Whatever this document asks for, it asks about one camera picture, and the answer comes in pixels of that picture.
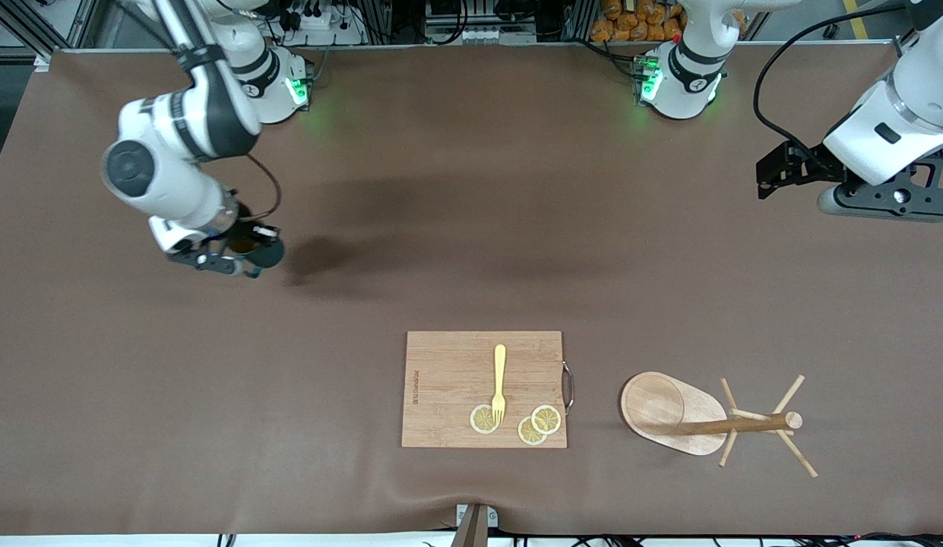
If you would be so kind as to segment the wooden cup rack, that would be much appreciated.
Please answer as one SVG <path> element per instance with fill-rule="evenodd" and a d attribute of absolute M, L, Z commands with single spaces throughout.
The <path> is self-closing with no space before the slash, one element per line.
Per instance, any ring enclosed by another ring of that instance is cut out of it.
<path fill-rule="evenodd" d="M 788 405 L 805 382 L 798 375 L 769 413 L 743 409 L 727 378 L 719 381 L 724 401 L 703 389 L 661 372 L 642 372 L 629 378 L 619 395 L 623 422 L 639 437 L 693 457 L 717 454 L 725 468 L 742 434 L 777 438 L 812 478 L 819 473 L 794 442 L 804 425 L 801 413 Z"/>

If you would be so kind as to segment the brown table mat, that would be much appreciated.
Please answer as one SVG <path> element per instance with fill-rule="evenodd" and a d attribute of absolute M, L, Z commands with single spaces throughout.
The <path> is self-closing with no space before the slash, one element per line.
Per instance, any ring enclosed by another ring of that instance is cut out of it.
<path fill-rule="evenodd" d="M 169 263 L 100 179 L 122 106 L 186 86 L 166 53 L 58 53 L 0 153 L 0 536 L 364 533 L 461 503 L 524 534 L 943 534 L 943 223 L 757 198 L 772 45 L 701 117 L 635 106 L 582 46 L 336 51 L 264 129 L 286 259 Z M 400 443 L 410 331 L 558 331 L 564 450 Z M 725 468 L 639 437 L 661 372 L 788 409 Z"/>

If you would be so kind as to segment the orange netted bag pile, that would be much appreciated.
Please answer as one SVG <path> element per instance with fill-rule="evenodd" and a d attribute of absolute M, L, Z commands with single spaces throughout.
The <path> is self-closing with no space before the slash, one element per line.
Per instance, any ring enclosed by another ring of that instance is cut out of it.
<path fill-rule="evenodd" d="M 679 39 L 688 22 L 683 4 L 673 0 L 600 0 L 589 41 L 666 42 Z"/>

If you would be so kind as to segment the bamboo cutting board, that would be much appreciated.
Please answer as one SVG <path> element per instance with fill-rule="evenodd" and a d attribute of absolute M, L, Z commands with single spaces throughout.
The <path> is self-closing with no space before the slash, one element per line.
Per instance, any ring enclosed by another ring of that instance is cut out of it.
<path fill-rule="evenodd" d="M 505 419 L 492 434 L 469 425 L 472 409 L 491 405 L 493 347 L 506 346 Z M 407 335 L 400 443 L 409 449 L 565 449 L 564 336 L 558 331 L 411 331 Z M 517 423 L 540 405 L 564 422 L 537 446 L 517 436 Z"/>

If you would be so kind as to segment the white power strip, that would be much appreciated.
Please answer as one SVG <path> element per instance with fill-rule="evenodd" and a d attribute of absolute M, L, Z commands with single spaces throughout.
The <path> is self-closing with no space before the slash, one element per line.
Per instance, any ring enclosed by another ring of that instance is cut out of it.
<path fill-rule="evenodd" d="M 311 11 L 310 14 L 303 14 L 301 11 L 290 11 L 287 20 L 290 26 L 296 30 L 307 31 L 344 31 L 349 29 L 350 24 L 354 22 L 353 10 L 349 11 Z"/>

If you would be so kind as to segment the grey electronics box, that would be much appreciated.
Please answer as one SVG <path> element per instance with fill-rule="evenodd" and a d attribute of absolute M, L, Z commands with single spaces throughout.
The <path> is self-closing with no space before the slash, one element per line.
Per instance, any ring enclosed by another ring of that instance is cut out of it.
<path fill-rule="evenodd" d="M 515 46 L 536 41 L 540 0 L 422 0 L 423 39 L 460 46 Z"/>

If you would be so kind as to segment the dark teal cup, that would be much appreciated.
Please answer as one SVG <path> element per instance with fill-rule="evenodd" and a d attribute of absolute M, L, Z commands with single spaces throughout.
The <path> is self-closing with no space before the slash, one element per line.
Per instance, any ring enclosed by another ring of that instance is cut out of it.
<path fill-rule="evenodd" d="M 230 250 L 234 254 L 261 264 L 264 269 L 277 266 L 283 260 L 284 253 L 286 253 L 283 240 L 280 238 L 280 242 L 276 245 L 255 245 L 248 238 L 248 226 L 250 224 L 265 223 L 261 220 L 239 221 L 231 229 L 228 229 L 226 238 L 229 239 Z"/>

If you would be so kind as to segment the metal table edge bracket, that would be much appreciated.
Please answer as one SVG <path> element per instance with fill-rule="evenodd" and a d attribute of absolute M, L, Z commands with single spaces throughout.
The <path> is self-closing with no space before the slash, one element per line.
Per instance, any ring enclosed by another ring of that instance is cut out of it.
<path fill-rule="evenodd" d="M 460 504 L 456 526 L 451 547 L 488 547 L 489 532 L 498 529 L 498 510 L 479 503 Z"/>

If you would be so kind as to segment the yellow plastic fork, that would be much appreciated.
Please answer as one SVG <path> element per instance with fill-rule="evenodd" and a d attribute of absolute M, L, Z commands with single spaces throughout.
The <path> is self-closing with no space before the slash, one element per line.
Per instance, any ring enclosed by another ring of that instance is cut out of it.
<path fill-rule="evenodd" d="M 493 423 L 496 426 L 502 424 L 505 419 L 506 400 L 505 400 L 505 367 L 507 359 L 507 349 L 500 343 L 493 347 L 493 381 L 495 381 L 495 391 L 491 402 L 491 411 Z"/>

